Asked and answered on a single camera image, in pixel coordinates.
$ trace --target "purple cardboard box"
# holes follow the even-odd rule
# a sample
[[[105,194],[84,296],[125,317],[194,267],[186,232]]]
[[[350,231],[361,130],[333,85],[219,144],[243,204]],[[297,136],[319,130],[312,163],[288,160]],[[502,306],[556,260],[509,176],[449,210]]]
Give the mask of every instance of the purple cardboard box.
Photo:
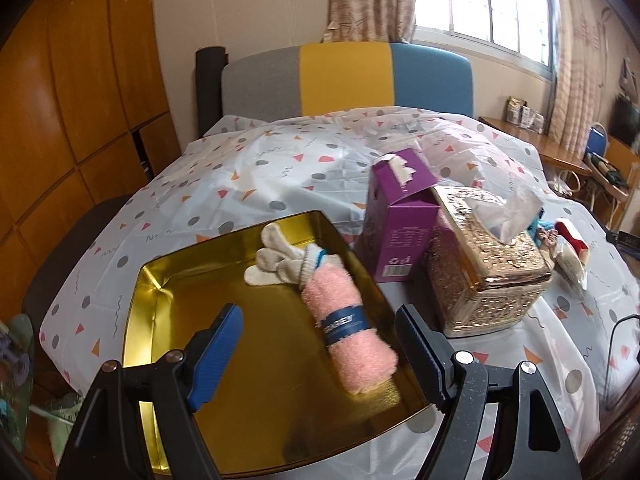
[[[404,282],[431,241],[438,203],[430,187],[438,182],[424,161],[407,148],[396,155],[414,168],[404,187],[388,162],[371,168],[360,252],[377,282]]]

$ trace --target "window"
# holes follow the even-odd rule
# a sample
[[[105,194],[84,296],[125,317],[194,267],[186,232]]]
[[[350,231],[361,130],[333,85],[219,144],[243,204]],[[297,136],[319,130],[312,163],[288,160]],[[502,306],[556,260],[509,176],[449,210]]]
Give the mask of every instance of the window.
[[[416,0],[418,28],[481,40],[549,66],[548,0]]]

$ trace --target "beige curtain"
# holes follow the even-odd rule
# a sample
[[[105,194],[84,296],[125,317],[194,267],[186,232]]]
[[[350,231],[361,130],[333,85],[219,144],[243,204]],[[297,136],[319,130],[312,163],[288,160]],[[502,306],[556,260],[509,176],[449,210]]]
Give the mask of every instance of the beige curtain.
[[[331,0],[325,41],[410,41],[415,0]]]
[[[591,0],[558,1],[556,98],[549,137],[582,156],[602,92],[600,16]]]

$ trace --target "pink towel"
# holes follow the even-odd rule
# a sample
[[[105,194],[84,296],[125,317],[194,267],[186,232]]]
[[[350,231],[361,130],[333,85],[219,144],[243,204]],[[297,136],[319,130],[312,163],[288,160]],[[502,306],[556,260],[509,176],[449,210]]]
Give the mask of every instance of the pink towel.
[[[318,324],[341,308],[361,305],[362,298],[350,275],[340,267],[323,264],[306,282],[302,299]],[[368,328],[329,346],[340,380],[351,394],[372,390],[396,371],[398,356]]]

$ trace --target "bed sheet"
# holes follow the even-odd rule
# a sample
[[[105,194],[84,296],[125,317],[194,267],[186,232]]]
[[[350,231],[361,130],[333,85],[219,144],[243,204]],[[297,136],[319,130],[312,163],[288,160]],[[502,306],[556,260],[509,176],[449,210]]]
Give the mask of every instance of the bed sheet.
[[[526,183],[543,198],[546,218],[568,216],[590,243],[587,291],[579,293],[557,276],[518,325],[453,341],[487,364],[535,362],[582,457],[600,429],[607,368],[607,394],[613,400],[638,369],[636,323],[617,328],[614,358],[607,359],[615,320],[636,311],[638,285],[590,213],[549,190],[533,146],[465,116],[386,107],[269,124],[223,118],[137,192],[83,255],[42,324],[44,349],[82,394],[102,362],[122,358],[132,290],[145,262],[313,209],[324,211],[345,240],[354,242],[362,229],[371,162],[406,146],[423,152],[435,174],[466,186],[506,198],[516,181]],[[336,478],[385,478],[387,468],[395,478],[413,478],[439,420],[427,408],[386,435],[321,464],[332,461]],[[474,469],[486,461],[492,420],[495,413],[488,410]],[[310,478],[316,466],[309,466]]]

